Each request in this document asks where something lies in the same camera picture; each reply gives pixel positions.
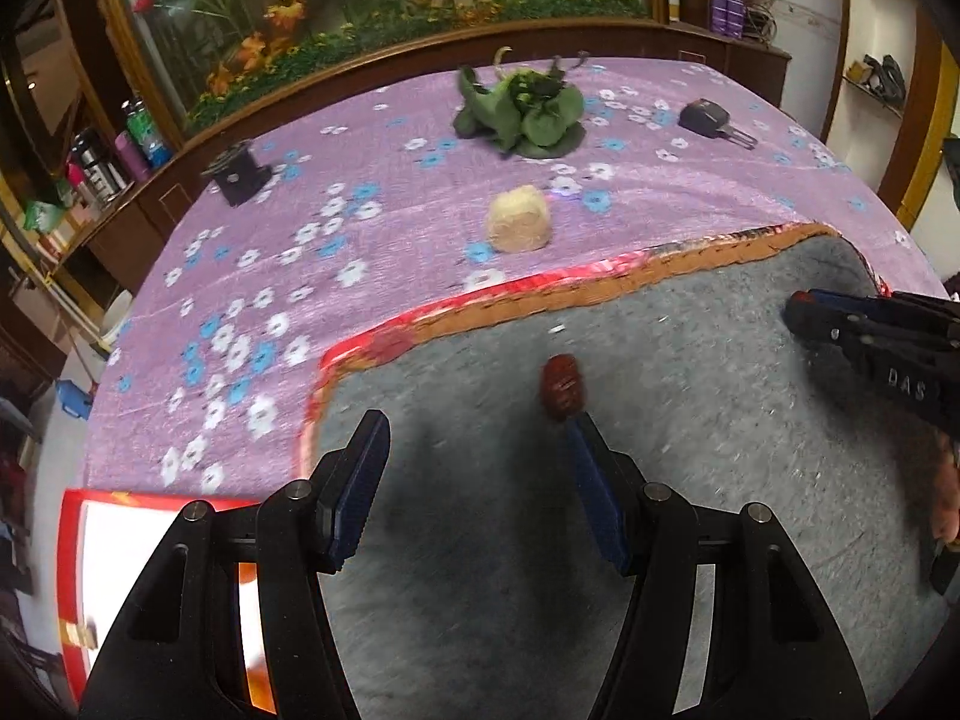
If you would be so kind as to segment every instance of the gray fabric surface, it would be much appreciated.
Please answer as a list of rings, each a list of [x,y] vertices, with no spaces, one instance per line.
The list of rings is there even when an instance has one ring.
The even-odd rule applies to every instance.
[[[431,341],[342,381],[322,451],[343,446],[366,408],[392,426],[357,555],[323,582],[363,717],[589,714],[632,581],[600,559],[560,431],[536,398],[541,366],[562,352],[579,359],[608,444],[648,479],[694,504],[774,509],[872,710],[882,707],[947,616],[923,563],[932,434],[869,391],[838,350],[791,338],[779,312],[811,287],[872,291],[851,247],[816,238],[600,306]],[[705,585],[691,663],[706,661]],[[694,674],[678,707],[699,699]]]

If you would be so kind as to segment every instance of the green foliage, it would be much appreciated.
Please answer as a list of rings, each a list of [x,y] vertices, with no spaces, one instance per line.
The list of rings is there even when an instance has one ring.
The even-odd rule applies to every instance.
[[[483,18],[467,18],[474,12],[480,12]],[[644,18],[646,15],[643,6],[636,0],[493,0],[484,4],[462,6],[456,11],[449,8],[429,8],[414,15],[395,12],[371,15],[354,28],[312,36],[290,52],[277,57],[267,68],[239,76],[223,97],[213,97],[209,93],[202,95],[189,114],[189,124],[193,132],[206,129],[263,95],[282,89],[317,71],[386,47],[474,23],[572,16]],[[459,124],[454,122],[454,125],[466,131],[472,122],[464,117]],[[570,127],[566,131],[564,143],[569,145],[575,140],[574,135],[570,134],[574,129]],[[524,143],[527,145],[523,146],[524,149],[532,146],[527,138],[520,140],[521,145]],[[517,153],[536,158],[534,154],[526,153],[520,148],[517,148]]]
[[[582,55],[580,64],[586,58]],[[565,85],[564,75],[555,59],[547,73],[517,70],[487,89],[472,68],[463,68],[457,87],[464,110],[454,119],[454,130],[462,138],[486,137],[504,153],[517,149],[534,158],[563,156],[582,141],[578,130],[567,133],[575,125],[580,128],[584,114],[583,95]]]

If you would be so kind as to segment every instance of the floral tablecloth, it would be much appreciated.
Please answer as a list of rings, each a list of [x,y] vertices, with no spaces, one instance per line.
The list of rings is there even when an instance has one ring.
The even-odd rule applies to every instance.
[[[434,300],[627,251],[815,220],[893,289],[943,294],[880,200],[723,74],[599,59],[570,80],[587,98],[587,138],[563,160],[503,159],[458,141],[450,73],[258,139],[256,158],[275,165],[271,184],[236,209],[208,188],[133,303],[90,418],[85,485],[270,493],[295,473],[325,349]],[[757,148],[680,128],[680,109],[701,97],[730,111]],[[498,254],[485,242],[488,204],[521,184],[548,194],[553,240]]]

